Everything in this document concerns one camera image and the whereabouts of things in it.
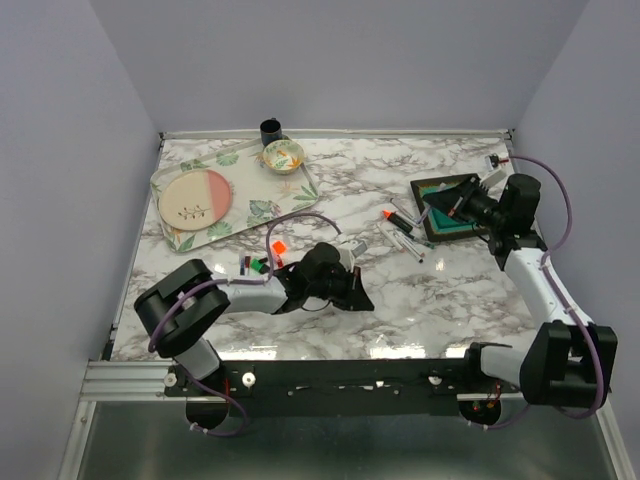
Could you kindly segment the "black orange highlighter body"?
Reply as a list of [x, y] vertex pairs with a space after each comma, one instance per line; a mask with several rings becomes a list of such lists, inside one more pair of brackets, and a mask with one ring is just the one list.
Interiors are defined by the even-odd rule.
[[403, 217], [398, 215], [396, 212], [383, 210], [382, 214], [384, 218], [398, 227], [404, 234], [407, 236], [412, 235], [413, 226]]

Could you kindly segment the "pink cap white marker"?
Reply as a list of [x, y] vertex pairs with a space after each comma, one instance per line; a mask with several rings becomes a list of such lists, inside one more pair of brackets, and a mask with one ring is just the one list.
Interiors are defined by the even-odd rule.
[[414, 236], [414, 235], [412, 235], [410, 233], [407, 233], [407, 232], [405, 232], [403, 230], [396, 230], [396, 233], [402, 235], [403, 237], [407, 238], [408, 240], [412, 241], [415, 244], [422, 245], [422, 246], [424, 246], [426, 248], [429, 248], [431, 250], [435, 249], [435, 245], [432, 244], [431, 242], [425, 240], [424, 238], [416, 237], [416, 236]]

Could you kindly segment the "orange highlighter cap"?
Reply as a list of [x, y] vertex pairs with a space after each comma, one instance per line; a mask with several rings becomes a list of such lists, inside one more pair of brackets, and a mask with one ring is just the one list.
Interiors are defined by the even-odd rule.
[[284, 242], [278, 240], [271, 244], [271, 250], [275, 255], [280, 256], [288, 251], [288, 247]]

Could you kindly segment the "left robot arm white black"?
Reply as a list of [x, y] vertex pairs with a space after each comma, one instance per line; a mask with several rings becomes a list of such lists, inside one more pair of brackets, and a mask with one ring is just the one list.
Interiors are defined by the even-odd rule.
[[204, 334], [224, 315], [281, 315], [317, 298], [343, 311], [372, 311], [355, 260], [365, 253], [362, 240], [338, 246], [316, 244], [301, 260], [285, 265], [267, 281], [216, 278], [199, 259], [189, 260], [141, 294], [134, 310], [151, 348], [171, 358], [187, 373], [201, 395], [214, 393], [222, 380], [222, 361]]

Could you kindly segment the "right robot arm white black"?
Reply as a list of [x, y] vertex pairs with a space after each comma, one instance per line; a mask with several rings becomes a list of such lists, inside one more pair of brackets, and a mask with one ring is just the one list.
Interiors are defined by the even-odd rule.
[[488, 232], [488, 249], [513, 282], [537, 334], [525, 350], [502, 344], [474, 344], [460, 379], [480, 392], [496, 379], [515, 386], [531, 405], [571, 410], [583, 418], [605, 402], [618, 340], [612, 328], [596, 325], [573, 301], [557, 275], [550, 251], [533, 228], [540, 182], [510, 175], [500, 198], [490, 197], [478, 176], [423, 195], [432, 209]]

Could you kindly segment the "grey purple marker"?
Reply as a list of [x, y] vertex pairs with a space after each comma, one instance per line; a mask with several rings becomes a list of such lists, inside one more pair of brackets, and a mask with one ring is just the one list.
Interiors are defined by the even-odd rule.
[[429, 214], [430, 209], [431, 209], [431, 207], [430, 207], [430, 206], [427, 206], [427, 207], [424, 209], [424, 211], [423, 211], [423, 212], [420, 214], [420, 216], [416, 219], [416, 221], [415, 221], [415, 224], [416, 224], [416, 225], [421, 224], [421, 223], [426, 219], [426, 217], [427, 217], [427, 216], [428, 216], [428, 214]]

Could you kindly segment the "peach cap white marker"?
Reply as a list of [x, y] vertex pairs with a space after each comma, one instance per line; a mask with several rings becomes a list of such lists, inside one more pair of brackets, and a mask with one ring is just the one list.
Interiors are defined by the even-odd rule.
[[386, 240], [388, 240], [396, 250], [398, 250], [399, 252], [405, 251], [405, 248], [403, 247], [403, 245], [394, 237], [392, 233], [390, 233], [388, 230], [383, 228], [380, 224], [377, 224], [376, 227], [378, 231], [383, 235], [383, 237]]

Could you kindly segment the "blue tip thin pen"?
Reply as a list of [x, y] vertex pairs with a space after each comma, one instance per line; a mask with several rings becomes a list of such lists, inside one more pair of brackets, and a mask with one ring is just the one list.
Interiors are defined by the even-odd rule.
[[406, 210], [397, 199], [394, 197], [389, 199], [389, 202], [396, 208], [396, 210], [411, 224], [416, 225], [416, 221], [411, 213]]

